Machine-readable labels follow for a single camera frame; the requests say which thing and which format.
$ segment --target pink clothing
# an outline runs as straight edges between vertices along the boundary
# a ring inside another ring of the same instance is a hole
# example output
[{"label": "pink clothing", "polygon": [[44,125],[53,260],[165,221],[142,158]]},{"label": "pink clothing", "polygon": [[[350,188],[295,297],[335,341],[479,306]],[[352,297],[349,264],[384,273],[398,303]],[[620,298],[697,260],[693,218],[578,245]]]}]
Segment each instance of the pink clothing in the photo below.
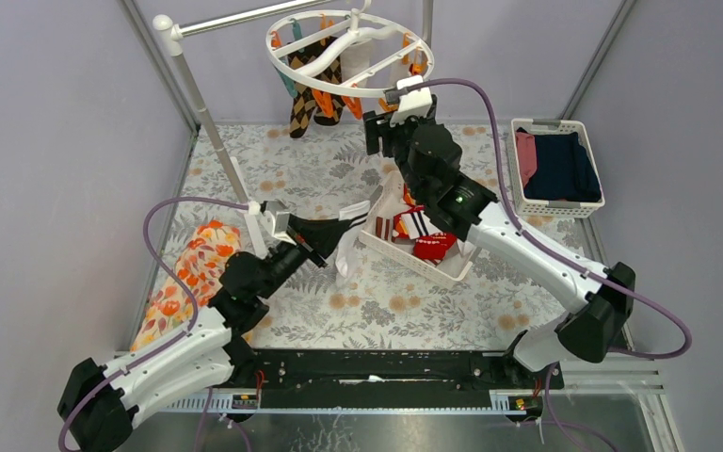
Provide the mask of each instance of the pink clothing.
[{"label": "pink clothing", "polygon": [[525,188],[537,170],[536,138],[533,135],[517,132],[517,159],[520,162],[522,188]]}]

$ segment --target white laundry item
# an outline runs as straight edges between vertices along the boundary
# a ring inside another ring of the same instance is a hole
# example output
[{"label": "white laundry item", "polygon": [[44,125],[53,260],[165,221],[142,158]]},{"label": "white laundry item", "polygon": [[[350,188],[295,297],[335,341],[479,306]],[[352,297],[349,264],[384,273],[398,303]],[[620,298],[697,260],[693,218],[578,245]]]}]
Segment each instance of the white laundry item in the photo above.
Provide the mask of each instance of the white laundry item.
[{"label": "white laundry item", "polygon": [[[347,80],[370,67],[370,60],[373,52],[376,50],[376,42],[369,40],[367,42],[359,42],[346,48],[340,54],[342,61],[342,79]],[[359,88],[367,86],[367,80],[362,80],[358,84]]]},{"label": "white laundry item", "polygon": [[359,233],[367,220],[368,212],[370,212],[369,201],[349,205],[339,211],[340,221],[344,219],[353,220],[350,229],[343,234],[339,240],[339,245],[337,245],[336,266],[339,274],[345,278],[353,274],[359,266],[356,253],[353,251],[353,243],[359,238]]}]

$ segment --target floral mat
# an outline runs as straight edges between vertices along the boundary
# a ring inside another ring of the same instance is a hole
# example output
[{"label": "floral mat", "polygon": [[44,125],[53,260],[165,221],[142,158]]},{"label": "floral mat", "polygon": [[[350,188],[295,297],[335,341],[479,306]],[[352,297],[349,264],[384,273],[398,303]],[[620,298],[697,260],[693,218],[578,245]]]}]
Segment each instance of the floral mat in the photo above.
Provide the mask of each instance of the floral mat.
[{"label": "floral mat", "polygon": [[[289,138],[284,126],[218,128],[229,154],[240,162],[250,196],[257,201],[282,200],[301,218],[336,217],[341,207],[369,199],[383,176],[395,170],[390,159],[366,155],[358,124],[312,125],[300,139]],[[462,170],[497,192],[489,127],[448,129],[463,149]],[[234,199],[203,130],[182,195]],[[166,262],[173,265],[196,228],[212,219],[238,228],[243,249],[251,249],[242,217],[223,207],[186,202],[177,207],[163,250]],[[580,222],[525,219],[584,253]],[[342,286],[335,281],[333,265],[307,264],[290,278],[267,301],[270,312],[254,330],[253,346],[504,349],[518,332],[563,312],[547,291],[486,251],[475,259],[464,281],[445,289],[358,241],[355,247],[361,266]],[[153,292],[165,277],[160,270]]]}]

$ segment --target white wall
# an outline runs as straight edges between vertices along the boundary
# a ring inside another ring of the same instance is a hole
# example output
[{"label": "white wall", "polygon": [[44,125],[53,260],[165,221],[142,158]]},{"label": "white wall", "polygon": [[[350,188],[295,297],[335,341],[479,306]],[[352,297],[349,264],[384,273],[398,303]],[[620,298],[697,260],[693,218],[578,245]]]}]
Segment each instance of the white wall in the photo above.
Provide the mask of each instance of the white wall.
[{"label": "white wall", "polygon": [[[151,20],[167,14],[186,24],[258,8],[274,0],[138,0]],[[422,31],[422,0],[376,0],[369,12]],[[491,96],[498,116],[554,118],[561,114],[619,0],[438,0],[434,7],[432,78],[468,78]],[[315,9],[349,9],[362,0]],[[279,18],[189,37],[185,56],[213,116],[220,121],[289,122],[292,99],[265,54],[264,36]],[[304,33],[317,24],[304,25]],[[282,40],[291,40],[289,33]],[[389,55],[394,49],[381,57]],[[381,83],[386,86],[386,76]],[[438,89],[438,115],[483,121],[486,111],[467,89]],[[372,108],[375,103],[366,105]]]},{"label": "white wall", "polygon": [[0,451],[56,450],[71,368],[125,346],[187,140],[118,2],[0,0]]},{"label": "white wall", "polygon": [[[609,259],[694,333],[663,364],[686,450],[723,450],[723,2],[638,2],[576,116],[608,198]],[[642,349],[681,342],[642,307],[632,327]]]}]

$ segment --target floral fabric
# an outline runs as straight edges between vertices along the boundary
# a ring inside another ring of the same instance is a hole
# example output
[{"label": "floral fabric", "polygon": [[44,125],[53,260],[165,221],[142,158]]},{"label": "floral fabric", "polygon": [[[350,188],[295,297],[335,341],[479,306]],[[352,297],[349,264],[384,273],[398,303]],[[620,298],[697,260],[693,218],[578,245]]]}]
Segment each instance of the floral fabric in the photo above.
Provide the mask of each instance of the floral fabric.
[{"label": "floral fabric", "polygon": [[[212,220],[201,225],[186,243],[173,271],[197,299],[199,308],[220,289],[226,261],[240,250],[240,232]],[[142,327],[131,351],[143,348],[192,317],[192,300],[170,276],[149,300]]]},{"label": "floral fabric", "polygon": [[[461,169],[498,193],[491,130],[454,124],[447,128],[463,150]],[[358,123],[315,125],[299,139],[289,138],[285,125],[221,125],[218,130],[229,154],[239,160],[249,195],[259,202],[282,200],[302,218],[336,217],[342,207],[368,200],[383,176],[395,170],[392,160],[366,154]],[[506,135],[498,138],[503,141]],[[229,180],[203,131],[182,194],[233,199]],[[175,264],[186,253],[193,232],[213,218],[237,227],[243,248],[250,248],[240,215],[220,206],[186,202],[177,207],[164,250],[166,262]],[[567,248],[584,253],[580,222],[552,217],[525,220]],[[333,262],[326,268],[307,263],[266,300],[270,312],[254,330],[253,346],[496,350],[506,348],[521,330],[563,313],[547,291],[485,251],[462,282],[445,289],[358,241],[355,247],[360,267],[344,283],[337,284]],[[160,271],[156,294],[166,280]]]}]

